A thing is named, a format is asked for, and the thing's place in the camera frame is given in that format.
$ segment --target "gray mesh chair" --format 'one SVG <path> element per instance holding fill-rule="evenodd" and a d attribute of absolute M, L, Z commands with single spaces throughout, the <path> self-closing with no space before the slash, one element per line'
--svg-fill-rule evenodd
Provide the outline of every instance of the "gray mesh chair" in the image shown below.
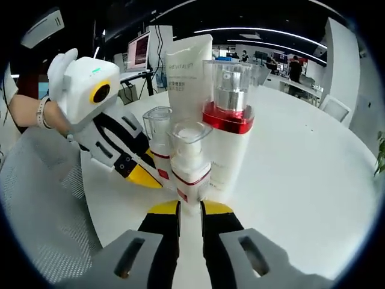
<path fill-rule="evenodd" d="M 0 170 L 15 236 L 51 284 L 81 276 L 102 246 L 85 201 L 80 151 L 54 130 L 27 129 Z"/>

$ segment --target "white chair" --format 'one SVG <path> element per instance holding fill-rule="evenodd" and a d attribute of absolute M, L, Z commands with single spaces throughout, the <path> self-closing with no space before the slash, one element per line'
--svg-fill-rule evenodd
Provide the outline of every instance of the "white chair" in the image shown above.
<path fill-rule="evenodd" d="M 334 117 L 343 124 L 348 120 L 347 116 L 351 113 L 349 107 L 331 95 L 325 97 L 324 101 L 319 106 L 319 109 L 325 111 L 331 117 Z"/>

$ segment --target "human arm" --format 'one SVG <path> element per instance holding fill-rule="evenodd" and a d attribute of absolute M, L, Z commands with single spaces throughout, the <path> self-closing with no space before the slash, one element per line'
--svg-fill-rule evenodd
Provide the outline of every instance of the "human arm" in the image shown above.
<path fill-rule="evenodd" d="M 14 95 L 9 103 L 9 110 L 15 124 L 19 127 L 37 126 L 36 112 L 40 101 L 25 95 Z M 69 126 L 58 104 L 49 101 L 43 112 L 46 123 L 55 128 L 60 134 L 66 136 Z"/>

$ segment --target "white robotic hand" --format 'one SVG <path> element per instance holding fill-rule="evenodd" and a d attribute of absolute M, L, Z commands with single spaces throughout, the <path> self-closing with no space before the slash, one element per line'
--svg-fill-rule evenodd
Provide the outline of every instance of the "white robotic hand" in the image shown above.
<path fill-rule="evenodd" d="M 48 69 L 48 89 L 51 100 L 59 102 L 63 98 L 64 73 L 70 63 L 78 57 L 78 50 L 73 48 L 65 54 L 60 53 L 52 60 Z"/>
<path fill-rule="evenodd" d="M 77 56 L 76 48 L 58 54 L 48 69 L 49 96 L 58 102 L 72 134 L 115 105 L 120 85 L 114 63 L 90 57 L 76 60 Z"/>
<path fill-rule="evenodd" d="M 122 177 L 161 187 L 139 121 L 129 109 L 117 105 L 118 66 L 90 57 L 76 60 L 77 56 L 76 49 L 59 54 L 48 69 L 49 96 L 58 102 L 73 139 Z"/>

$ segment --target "ceiling light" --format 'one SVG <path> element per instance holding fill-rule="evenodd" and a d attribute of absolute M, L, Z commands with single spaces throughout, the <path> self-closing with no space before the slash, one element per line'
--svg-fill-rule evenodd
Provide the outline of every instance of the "ceiling light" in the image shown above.
<path fill-rule="evenodd" d="M 260 35 L 257 32 L 255 34 L 240 34 L 239 36 L 249 38 L 249 39 L 254 39 L 254 40 L 260 40 L 261 39 Z"/>
<path fill-rule="evenodd" d="M 264 45 L 271 45 L 271 46 L 275 46 L 275 47 L 280 47 L 280 48 L 285 48 L 285 49 L 288 49 L 288 50 L 291 50 L 291 51 L 295 51 L 295 52 L 298 52 L 298 53 L 301 53 L 303 55 L 306 55 L 308 57 L 311 57 L 311 58 L 314 58 L 322 63 L 326 63 L 326 61 L 324 60 L 321 60 L 319 58 L 316 58 L 315 56 L 312 56 L 310 54 L 307 54 L 305 52 L 302 52 L 302 51 L 299 51 L 299 50 L 296 50 L 296 49 L 293 49 L 293 48 L 290 48 L 290 47 L 286 47 L 286 46 L 282 46 L 282 45 L 277 45 L 277 44 L 272 44 L 272 43 L 266 43 L 266 42 L 260 42 L 260 41 L 251 41 L 251 40 L 236 40 L 236 39 L 227 39 L 227 41 L 231 41 L 231 42 L 249 42 L 249 43 L 257 43 L 257 44 L 264 44 Z"/>
<path fill-rule="evenodd" d="M 308 38 L 305 38 L 305 37 L 302 37 L 302 36 L 299 36 L 299 35 L 296 35 L 296 34 L 292 34 L 292 33 L 288 33 L 288 32 L 284 32 L 284 31 L 280 31 L 280 30 L 274 30 L 274 29 L 267 29 L 267 28 L 253 28 L 253 27 L 227 27 L 227 28 L 213 28 L 213 29 L 205 29 L 205 30 L 198 30 L 198 31 L 195 31 L 194 33 L 202 33 L 202 32 L 210 32 L 210 31 L 219 31 L 219 30 L 257 30 L 257 31 L 267 31 L 267 32 L 275 32 L 275 33 L 280 33 L 280 34 L 284 34 L 284 35 L 287 35 L 287 36 L 292 36 L 292 37 L 296 37 L 296 38 L 299 38 L 299 39 L 302 39 L 302 40 L 305 40 L 305 41 L 308 41 L 308 42 L 311 42 L 313 44 L 316 44 L 324 49 L 327 49 L 327 47 L 323 44 L 320 44 L 314 40 L 311 40 L 311 39 L 308 39 Z"/>
<path fill-rule="evenodd" d="M 173 8 L 168 9 L 167 11 L 164 11 L 163 13 L 161 13 L 159 16 L 155 17 L 154 19 L 151 19 L 150 22 L 154 22 L 154 21 L 157 20 L 158 18 L 165 16 L 167 13 L 169 13 L 169 12 L 171 12 L 171 11 L 173 11 L 173 10 L 175 10 L 175 9 L 177 9 L 177 8 L 179 8 L 179 7 L 181 7 L 181 6 L 184 6 L 184 5 L 187 5 L 187 4 L 189 4 L 189 3 L 195 2 L 195 1 L 196 1 L 196 0 L 188 0 L 188 1 L 186 1 L 186 2 L 183 2 L 183 3 L 181 3 L 181 4 L 178 4 L 177 6 L 174 6 Z"/>
<path fill-rule="evenodd" d="M 321 3 L 321 2 L 319 2 L 319 1 L 317 1 L 317 0 L 309 0 L 309 1 L 310 1 L 310 2 L 313 2 L 313 3 L 315 3 L 315 4 L 318 4 L 318 5 L 322 6 L 322 7 L 325 7 L 326 9 L 328 9 L 328 10 L 330 10 L 330 11 L 336 13 L 338 16 L 340 16 L 340 17 L 343 18 L 343 16 L 342 16 L 340 13 L 338 13 L 336 10 L 334 10 L 334 9 L 331 8 L 331 7 L 329 7 L 328 5 L 323 4 L 323 3 Z"/>
<path fill-rule="evenodd" d="M 95 50 L 94 58 L 96 58 L 96 54 L 99 52 L 100 46 L 98 46 Z"/>

